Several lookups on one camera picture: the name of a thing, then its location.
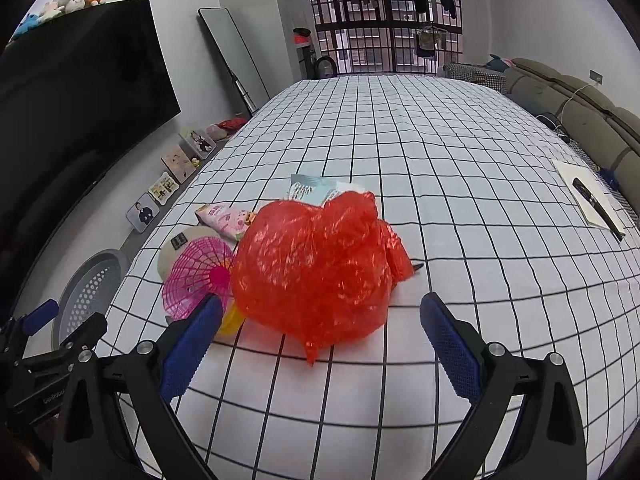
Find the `olive green sofa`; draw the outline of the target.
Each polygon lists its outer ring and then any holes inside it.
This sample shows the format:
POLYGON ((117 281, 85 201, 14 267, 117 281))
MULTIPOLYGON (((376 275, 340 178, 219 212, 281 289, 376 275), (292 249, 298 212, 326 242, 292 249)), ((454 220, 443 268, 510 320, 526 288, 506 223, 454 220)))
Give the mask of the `olive green sofa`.
POLYGON ((504 72, 513 102, 558 126, 599 167, 611 171, 629 205, 639 208, 639 117, 579 78, 517 58, 504 72))

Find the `yellow plastic container lid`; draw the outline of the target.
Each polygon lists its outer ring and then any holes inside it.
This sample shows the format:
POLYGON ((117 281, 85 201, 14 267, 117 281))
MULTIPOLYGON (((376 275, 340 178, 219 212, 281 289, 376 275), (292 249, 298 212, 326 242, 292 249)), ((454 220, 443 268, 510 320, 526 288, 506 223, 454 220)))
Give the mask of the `yellow plastic container lid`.
POLYGON ((224 316, 217 330, 217 336, 234 336, 240 330, 244 321, 245 316, 236 306, 236 303, 234 301, 229 302, 226 310, 224 310, 224 316))

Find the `black window grille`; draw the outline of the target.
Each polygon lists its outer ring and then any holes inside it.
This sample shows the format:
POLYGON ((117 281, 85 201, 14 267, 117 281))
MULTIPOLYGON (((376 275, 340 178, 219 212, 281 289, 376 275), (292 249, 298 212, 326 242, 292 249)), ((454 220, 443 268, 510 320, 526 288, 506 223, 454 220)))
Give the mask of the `black window grille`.
POLYGON ((462 2, 454 2, 455 20, 440 0, 428 0, 422 14, 412 0, 310 0, 319 54, 333 58, 340 74, 435 75, 462 59, 462 2))

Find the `white notebook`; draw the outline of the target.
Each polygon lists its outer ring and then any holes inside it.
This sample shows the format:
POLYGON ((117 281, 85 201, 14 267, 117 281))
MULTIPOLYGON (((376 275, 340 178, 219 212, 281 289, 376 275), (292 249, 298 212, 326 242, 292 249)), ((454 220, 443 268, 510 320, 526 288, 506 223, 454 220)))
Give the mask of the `white notebook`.
POLYGON ((597 176, 587 167, 553 159, 552 164, 572 195, 585 219, 602 229, 616 229, 626 235, 624 225, 597 176))

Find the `grey perforated laundry basket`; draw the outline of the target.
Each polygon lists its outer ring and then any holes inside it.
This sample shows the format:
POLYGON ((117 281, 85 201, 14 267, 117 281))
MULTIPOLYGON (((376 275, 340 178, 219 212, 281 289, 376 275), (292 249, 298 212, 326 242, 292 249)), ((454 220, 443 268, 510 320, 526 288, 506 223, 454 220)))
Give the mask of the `grey perforated laundry basket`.
POLYGON ((106 314, 129 269, 126 256, 105 249, 86 260, 65 286, 52 325, 52 348, 57 349, 93 313, 106 314))

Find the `plush toys on television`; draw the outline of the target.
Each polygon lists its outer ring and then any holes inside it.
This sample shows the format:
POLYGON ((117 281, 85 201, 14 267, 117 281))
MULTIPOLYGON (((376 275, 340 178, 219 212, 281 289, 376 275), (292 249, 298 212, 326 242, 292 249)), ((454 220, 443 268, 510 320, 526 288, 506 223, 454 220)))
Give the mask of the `plush toys on television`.
POLYGON ((44 4, 39 13, 29 13, 26 18, 17 26, 10 41, 17 40, 43 23, 59 18, 65 14, 71 14, 79 10, 92 8, 104 3, 105 0, 51 0, 44 4))

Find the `red plastic bag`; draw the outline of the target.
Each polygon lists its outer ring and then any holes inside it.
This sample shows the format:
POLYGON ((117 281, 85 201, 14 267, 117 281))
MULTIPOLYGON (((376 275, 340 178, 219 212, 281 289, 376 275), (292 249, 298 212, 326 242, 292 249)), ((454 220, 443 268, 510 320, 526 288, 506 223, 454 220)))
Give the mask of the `red plastic bag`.
POLYGON ((384 325, 394 288, 414 272, 374 195, 348 191, 322 206, 263 206, 239 242, 231 288, 246 318, 298 340, 313 363, 384 325))

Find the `red cloth item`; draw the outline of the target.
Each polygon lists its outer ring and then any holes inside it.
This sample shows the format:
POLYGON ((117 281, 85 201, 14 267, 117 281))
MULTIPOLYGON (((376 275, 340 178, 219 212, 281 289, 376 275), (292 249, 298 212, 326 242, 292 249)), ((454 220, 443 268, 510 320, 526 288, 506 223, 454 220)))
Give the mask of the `red cloth item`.
POLYGON ((239 131, 245 124, 247 123, 247 119, 241 116, 232 117, 230 119, 226 119, 223 122, 218 122, 217 127, 221 128, 228 133, 236 133, 239 131))

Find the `leaning standing mirror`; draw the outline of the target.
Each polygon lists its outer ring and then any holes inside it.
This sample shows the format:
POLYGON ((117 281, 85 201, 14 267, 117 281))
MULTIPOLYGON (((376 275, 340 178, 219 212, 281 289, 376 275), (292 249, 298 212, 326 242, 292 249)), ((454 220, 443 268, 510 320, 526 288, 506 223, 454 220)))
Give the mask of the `leaning standing mirror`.
POLYGON ((254 116, 270 100, 270 95, 230 11, 199 8, 198 16, 212 36, 247 113, 254 116))

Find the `white checkered bed sheet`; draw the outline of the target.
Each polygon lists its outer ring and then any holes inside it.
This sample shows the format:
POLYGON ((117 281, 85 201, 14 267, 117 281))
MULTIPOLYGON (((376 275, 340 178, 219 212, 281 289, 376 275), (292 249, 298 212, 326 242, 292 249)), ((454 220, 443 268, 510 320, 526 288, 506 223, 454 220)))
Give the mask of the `white checkered bed sheet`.
POLYGON ((587 472, 611 465, 639 419, 639 230, 589 224, 556 162, 579 157, 490 89, 410 75, 302 81, 275 96, 200 172, 153 231, 107 313, 102 356, 160 336, 160 248, 198 206, 258 210, 292 174, 372 192, 419 271, 386 324, 305 360, 246 322, 215 341, 172 406, 221 479, 419 479, 456 432, 454 393, 420 325, 437 292, 486 340, 558 352, 584 422, 587 472))

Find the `black pen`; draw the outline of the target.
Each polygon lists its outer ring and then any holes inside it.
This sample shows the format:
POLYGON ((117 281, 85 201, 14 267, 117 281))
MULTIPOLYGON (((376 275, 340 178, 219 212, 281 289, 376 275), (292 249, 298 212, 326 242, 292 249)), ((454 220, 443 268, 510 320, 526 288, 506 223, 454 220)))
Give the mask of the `black pen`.
POLYGON ((596 199, 590 189, 585 186, 579 178, 575 178, 572 182, 574 189, 586 200, 586 202, 594 209, 594 211, 604 221, 605 225, 610 229, 612 234, 619 242, 623 241, 625 234, 616 226, 612 217, 606 212, 602 204, 596 199))

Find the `pink snack packet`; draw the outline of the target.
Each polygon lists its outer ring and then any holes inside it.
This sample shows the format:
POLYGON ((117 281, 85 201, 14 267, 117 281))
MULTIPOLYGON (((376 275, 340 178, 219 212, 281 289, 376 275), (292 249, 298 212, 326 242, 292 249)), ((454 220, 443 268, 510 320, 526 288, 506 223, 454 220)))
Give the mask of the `pink snack packet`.
POLYGON ((195 215, 201 224, 228 240, 240 240, 256 217, 253 211, 225 204, 201 206, 195 211, 195 215))

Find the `yellow cartoon photo frame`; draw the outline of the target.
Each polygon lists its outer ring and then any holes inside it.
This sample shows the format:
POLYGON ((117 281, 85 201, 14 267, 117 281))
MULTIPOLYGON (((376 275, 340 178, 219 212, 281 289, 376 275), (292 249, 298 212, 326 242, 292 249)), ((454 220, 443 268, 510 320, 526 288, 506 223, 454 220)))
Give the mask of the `yellow cartoon photo frame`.
POLYGON ((168 200, 178 191, 179 183, 164 171, 160 177, 148 188, 148 193, 160 206, 164 206, 168 200))

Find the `beige plush round cushion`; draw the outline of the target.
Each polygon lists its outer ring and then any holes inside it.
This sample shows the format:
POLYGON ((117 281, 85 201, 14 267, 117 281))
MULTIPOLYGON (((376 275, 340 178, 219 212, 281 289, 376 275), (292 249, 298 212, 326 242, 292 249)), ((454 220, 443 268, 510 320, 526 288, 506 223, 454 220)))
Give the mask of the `beige plush round cushion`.
POLYGON ((180 264, 197 266, 222 258, 227 243, 208 226, 190 226, 173 235, 160 248, 157 259, 157 273, 162 282, 166 281, 177 261, 180 264))

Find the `pink portrait photo frame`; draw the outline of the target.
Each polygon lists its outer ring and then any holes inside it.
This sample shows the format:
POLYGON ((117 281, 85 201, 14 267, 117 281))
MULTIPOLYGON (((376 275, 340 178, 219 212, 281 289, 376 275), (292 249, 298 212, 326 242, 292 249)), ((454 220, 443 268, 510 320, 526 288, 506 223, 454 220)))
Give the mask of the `pink portrait photo frame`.
POLYGON ((191 159, 179 145, 175 145, 166 151, 160 156, 160 160, 180 184, 186 182, 196 171, 191 159))

